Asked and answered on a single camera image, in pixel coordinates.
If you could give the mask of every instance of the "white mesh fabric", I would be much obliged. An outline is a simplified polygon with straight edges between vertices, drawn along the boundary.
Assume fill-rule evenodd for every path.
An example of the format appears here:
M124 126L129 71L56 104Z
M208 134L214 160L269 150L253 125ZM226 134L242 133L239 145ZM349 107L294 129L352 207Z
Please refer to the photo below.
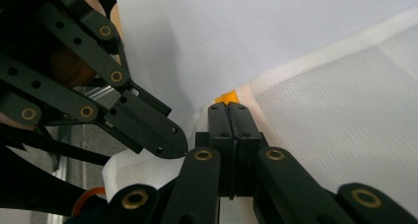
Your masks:
M290 151L323 187L376 187L418 217L417 25L415 7L265 71L238 97L270 146ZM207 106L182 125L191 146L207 129ZM107 196L147 180L160 186L180 164L117 154L104 168ZM223 198L221 223L256 223L251 198Z

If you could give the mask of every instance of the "brass rivet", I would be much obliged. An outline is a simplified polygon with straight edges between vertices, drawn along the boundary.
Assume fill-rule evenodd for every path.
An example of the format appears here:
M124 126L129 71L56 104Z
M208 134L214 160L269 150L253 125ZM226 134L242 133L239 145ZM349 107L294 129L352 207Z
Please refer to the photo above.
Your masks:
M122 199L125 209L136 209L148 201L148 193L144 189L135 189Z
M372 201L363 199L360 196L360 194L364 194L368 196L370 199L372 199ZM381 199L378 198L374 193L368 190L362 189L362 188L357 188L357 189L352 190L351 195L353 195L354 200L356 200L358 203L362 204L363 206L367 206L370 208L378 208L383 205Z
M194 153L194 158L200 161L206 161L213 157L212 153L208 150L199 150Z
M92 116L93 115L93 108L92 107L90 107L90 106L83 106L81 109L80 109L80 115L82 116L82 117L90 117L90 116Z
M113 81L115 83L118 83L118 82L122 81L123 74L120 71L113 71L110 74L110 79L111 79L111 81Z
M280 161L280 160L283 160L283 159L285 158L285 155L284 155L281 151L279 151L279 150L275 150L275 149L268 150L268 151L265 153L265 155L266 155L269 159L271 159L271 160L276 160L276 161Z
M111 34L111 28L108 25L104 25L101 26L99 28L99 33L103 36L103 37L107 37Z
M26 108L22 110L22 118L24 120L33 120L36 118L36 111L32 108Z

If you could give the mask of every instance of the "orange ring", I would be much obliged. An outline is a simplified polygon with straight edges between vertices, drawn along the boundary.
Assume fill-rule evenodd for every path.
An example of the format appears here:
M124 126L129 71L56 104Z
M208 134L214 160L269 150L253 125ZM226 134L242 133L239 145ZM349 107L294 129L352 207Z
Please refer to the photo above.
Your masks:
M77 216L80 214L81 208L83 207L84 203L89 199L91 196L96 194L105 194L104 187L94 187L90 190L86 190L76 201L73 207L73 211L71 212L71 216Z

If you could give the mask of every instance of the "orange object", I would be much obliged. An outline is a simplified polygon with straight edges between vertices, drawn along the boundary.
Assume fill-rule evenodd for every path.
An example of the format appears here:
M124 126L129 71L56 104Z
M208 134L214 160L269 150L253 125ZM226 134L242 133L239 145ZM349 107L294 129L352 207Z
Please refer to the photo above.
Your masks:
M215 99L215 103L224 103L225 105L229 103L239 103L236 91L222 95L220 98Z
M92 189L86 190L80 197L77 199L76 203L74 204L73 211L71 216L77 216L80 214L81 208L83 207L84 203L89 199L91 196L96 194L105 194L104 187L94 187Z

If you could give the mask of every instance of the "white fabric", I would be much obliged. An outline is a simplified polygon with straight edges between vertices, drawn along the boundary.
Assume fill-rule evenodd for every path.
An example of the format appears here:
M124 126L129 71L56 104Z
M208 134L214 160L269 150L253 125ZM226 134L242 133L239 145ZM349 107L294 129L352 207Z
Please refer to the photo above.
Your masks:
M175 122L263 70L415 4L418 0L118 0L132 78L173 109Z
M418 217L418 6L391 15L287 63L278 60L236 91L270 146L289 150L323 187L370 185ZM181 124L190 146L195 131L207 130L210 104ZM104 167L108 199L135 183L160 187L181 161L113 156ZM256 223L251 198L222 199L221 223Z

